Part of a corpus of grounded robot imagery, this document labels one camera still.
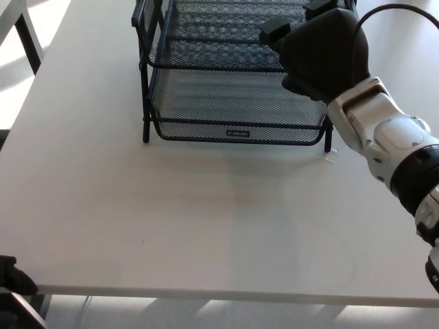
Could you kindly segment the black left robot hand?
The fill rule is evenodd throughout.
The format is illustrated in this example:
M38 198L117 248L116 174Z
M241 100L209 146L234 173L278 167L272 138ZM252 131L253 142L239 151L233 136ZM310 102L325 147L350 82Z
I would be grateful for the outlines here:
M20 295L36 295L36 283L24 272L15 267L16 258L1 255L1 288Z

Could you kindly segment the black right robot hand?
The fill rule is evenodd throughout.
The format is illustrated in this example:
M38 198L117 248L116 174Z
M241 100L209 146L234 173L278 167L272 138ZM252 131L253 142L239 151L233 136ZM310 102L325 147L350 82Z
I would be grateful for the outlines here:
M357 29L353 2L309 1L305 22L292 27L273 16L259 28L259 40L278 54L285 76L282 87L314 101L330 103L370 77L369 47Z

